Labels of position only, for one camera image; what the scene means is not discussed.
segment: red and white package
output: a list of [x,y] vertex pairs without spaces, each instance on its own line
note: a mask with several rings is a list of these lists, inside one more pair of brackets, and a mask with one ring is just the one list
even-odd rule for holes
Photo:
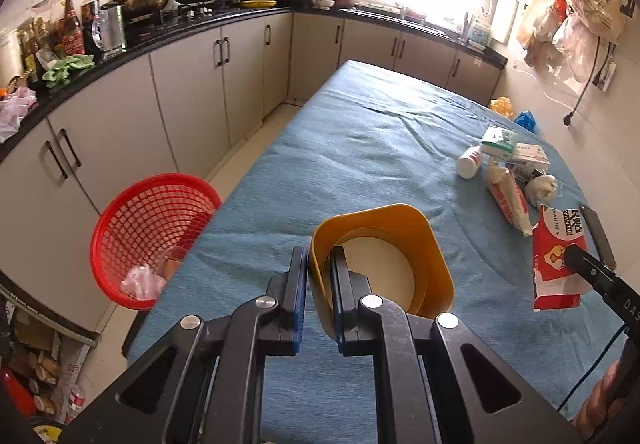
[[580,212],[541,205],[533,229],[534,310],[577,307],[580,296],[591,290],[591,285],[564,264],[564,251],[574,243],[587,250]]
[[524,236],[531,236],[533,226],[529,221],[529,208],[517,185],[513,173],[507,168],[498,166],[494,158],[489,159],[486,167],[486,186],[491,191],[498,207],[507,221]]

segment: metal screw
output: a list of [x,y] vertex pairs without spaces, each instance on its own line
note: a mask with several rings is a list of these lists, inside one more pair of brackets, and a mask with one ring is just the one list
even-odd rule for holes
[[185,316],[180,320],[180,326],[185,330],[193,330],[200,326],[200,318],[197,316]]
[[449,312],[443,312],[436,317],[438,325],[445,329],[454,329],[458,326],[458,318]]
[[377,309],[382,306],[382,298],[380,296],[376,296],[375,294],[369,294],[362,298],[362,304],[370,309]]
[[258,309],[270,309],[276,304],[276,300],[274,300],[271,296],[260,296],[257,300],[255,300],[255,306]]

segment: kettle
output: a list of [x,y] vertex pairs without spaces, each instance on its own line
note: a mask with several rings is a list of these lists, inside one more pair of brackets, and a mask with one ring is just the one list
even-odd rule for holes
[[91,36],[105,59],[127,50],[122,5],[114,2],[102,5],[91,25]]

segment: blue plastic bag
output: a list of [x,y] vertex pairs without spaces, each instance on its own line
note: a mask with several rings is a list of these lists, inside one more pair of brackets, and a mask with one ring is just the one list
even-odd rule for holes
[[521,125],[524,129],[528,129],[532,133],[534,133],[534,130],[536,129],[536,119],[533,118],[532,112],[528,109],[520,112],[513,122]]

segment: cable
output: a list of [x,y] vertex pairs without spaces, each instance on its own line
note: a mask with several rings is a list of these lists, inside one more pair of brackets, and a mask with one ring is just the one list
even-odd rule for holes
[[604,61],[602,62],[602,66],[600,67],[596,76],[593,78],[593,86],[597,86],[600,83],[600,77],[602,76],[602,71],[604,70],[604,67],[607,64],[607,61],[609,61],[609,55],[611,53],[611,45],[612,43],[610,41],[609,46],[607,46],[607,55],[605,56]]
[[596,71],[596,63],[598,62],[599,49],[600,49],[600,37],[598,37],[598,45],[596,46],[596,55],[593,56],[593,67],[591,68],[591,75],[589,76],[587,83],[584,85],[584,88],[582,88],[582,93],[580,94],[580,97],[578,97],[578,102],[575,103],[574,109],[572,109],[571,112],[565,115],[564,119],[562,119],[562,122],[564,122],[565,126],[571,126],[571,117],[574,116],[575,111],[578,109],[578,106],[580,106],[580,101],[582,100],[582,98],[584,97],[584,94],[587,91],[587,87],[589,86],[589,82],[593,77],[593,73]]
[[598,366],[600,364],[600,361],[602,360],[602,358],[605,356],[605,354],[607,353],[607,351],[609,350],[609,348],[611,348],[611,345],[613,343],[616,342],[616,339],[618,339],[618,337],[620,336],[620,334],[622,334],[622,332],[625,329],[625,325],[622,325],[619,329],[618,332],[616,332],[615,334],[613,334],[613,337],[609,340],[609,343],[607,343],[607,346],[604,347],[604,350],[602,351],[602,353],[598,356],[598,358],[596,359],[596,362],[593,363],[590,367],[590,369],[588,369],[586,371],[586,373],[580,377],[580,380],[578,382],[575,383],[575,386],[571,389],[571,391],[569,392],[569,395],[567,395],[566,397],[564,397],[564,400],[560,403],[560,406],[558,406],[558,411],[562,410],[562,408],[564,408],[564,405],[567,403],[567,401],[571,398],[571,396],[575,393],[575,391],[580,388],[580,385],[585,381],[585,379],[587,377],[589,377],[591,375],[591,372],[593,372],[593,370],[596,369],[596,366]]

